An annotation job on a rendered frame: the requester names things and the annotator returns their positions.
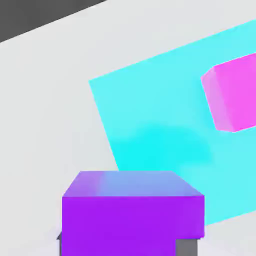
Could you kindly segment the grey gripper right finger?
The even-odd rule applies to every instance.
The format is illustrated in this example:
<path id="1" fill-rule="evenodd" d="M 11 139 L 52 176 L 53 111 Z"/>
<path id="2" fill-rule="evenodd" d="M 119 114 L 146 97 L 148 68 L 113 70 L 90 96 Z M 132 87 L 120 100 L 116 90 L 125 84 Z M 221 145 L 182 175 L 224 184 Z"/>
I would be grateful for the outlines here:
<path id="1" fill-rule="evenodd" d="M 177 239 L 175 256 L 198 256 L 198 239 Z"/>

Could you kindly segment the small pink cube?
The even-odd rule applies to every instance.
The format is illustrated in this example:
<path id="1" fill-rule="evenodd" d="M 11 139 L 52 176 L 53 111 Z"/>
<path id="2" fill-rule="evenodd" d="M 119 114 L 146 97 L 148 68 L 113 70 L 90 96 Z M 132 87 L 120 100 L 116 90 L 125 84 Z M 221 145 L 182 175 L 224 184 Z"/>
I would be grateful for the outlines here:
<path id="1" fill-rule="evenodd" d="M 218 131 L 256 126 L 256 53 L 213 66 L 201 83 Z"/>

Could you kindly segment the small purple cube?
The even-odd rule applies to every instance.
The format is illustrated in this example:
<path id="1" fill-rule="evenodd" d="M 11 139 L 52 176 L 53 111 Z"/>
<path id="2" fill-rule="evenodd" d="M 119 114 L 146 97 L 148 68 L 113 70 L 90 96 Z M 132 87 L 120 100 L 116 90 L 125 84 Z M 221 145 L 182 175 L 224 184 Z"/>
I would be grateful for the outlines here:
<path id="1" fill-rule="evenodd" d="M 175 256 L 205 235 L 205 197 L 172 171 L 81 171 L 62 196 L 61 256 Z"/>

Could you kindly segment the large cyan box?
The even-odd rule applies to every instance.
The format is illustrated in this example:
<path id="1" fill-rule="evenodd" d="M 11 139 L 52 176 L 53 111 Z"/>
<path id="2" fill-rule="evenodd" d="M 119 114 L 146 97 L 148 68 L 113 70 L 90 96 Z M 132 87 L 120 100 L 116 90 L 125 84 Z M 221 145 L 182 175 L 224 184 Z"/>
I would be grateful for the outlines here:
<path id="1" fill-rule="evenodd" d="M 171 170 L 205 196 L 205 222 L 256 211 L 256 127 L 215 128 L 201 76 L 256 52 L 256 19 L 91 79 L 121 171 Z"/>

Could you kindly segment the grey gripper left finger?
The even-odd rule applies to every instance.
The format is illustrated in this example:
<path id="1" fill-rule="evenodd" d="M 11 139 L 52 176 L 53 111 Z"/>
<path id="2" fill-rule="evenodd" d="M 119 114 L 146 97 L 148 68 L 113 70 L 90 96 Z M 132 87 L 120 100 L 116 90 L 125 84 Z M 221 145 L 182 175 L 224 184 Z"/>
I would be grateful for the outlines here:
<path id="1" fill-rule="evenodd" d="M 59 256 L 62 256 L 62 232 L 59 233 L 56 239 L 59 243 Z"/>

